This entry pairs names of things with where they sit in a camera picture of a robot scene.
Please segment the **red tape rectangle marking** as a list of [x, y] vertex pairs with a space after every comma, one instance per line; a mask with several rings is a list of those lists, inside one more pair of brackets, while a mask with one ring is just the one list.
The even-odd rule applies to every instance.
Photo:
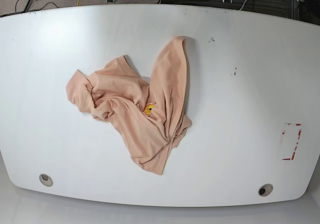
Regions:
[[302, 124], [285, 123], [280, 139], [279, 156], [283, 161], [294, 159], [297, 146], [300, 140]]

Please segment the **peach t-shirt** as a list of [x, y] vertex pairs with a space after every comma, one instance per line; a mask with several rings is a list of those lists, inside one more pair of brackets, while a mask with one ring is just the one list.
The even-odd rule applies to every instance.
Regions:
[[191, 126], [184, 113], [188, 72], [184, 41], [174, 37], [163, 47], [149, 81], [120, 56], [88, 76], [76, 71], [66, 86], [68, 100], [79, 111], [110, 122], [132, 161], [157, 175]]

